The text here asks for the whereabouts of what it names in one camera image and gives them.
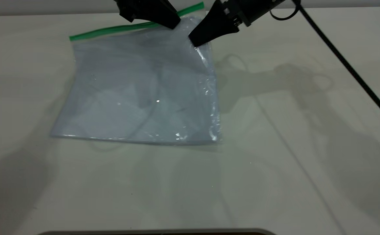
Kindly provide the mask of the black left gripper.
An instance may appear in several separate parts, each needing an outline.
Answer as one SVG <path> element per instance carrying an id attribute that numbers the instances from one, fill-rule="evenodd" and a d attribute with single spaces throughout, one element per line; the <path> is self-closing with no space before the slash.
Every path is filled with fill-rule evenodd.
<path id="1" fill-rule="evenodd" d="M 169 29 L 181 21 L 177 10 L 168 0 L 114 0 L 119 15 L 129 22 L 135 19 L 149 20 Z"/>

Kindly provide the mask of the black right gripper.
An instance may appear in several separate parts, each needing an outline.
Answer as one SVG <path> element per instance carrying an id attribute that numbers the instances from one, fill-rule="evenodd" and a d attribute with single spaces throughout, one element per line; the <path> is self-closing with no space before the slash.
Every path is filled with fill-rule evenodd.
<path id="1" fill-rule="evenodd" d="M 239 32 L 239 25 L 250 26 L 284 0 L 224 0 L 214 2 L 209 13 L 189 34 L 193 46 L 202 46 L 218 37 Z"/>

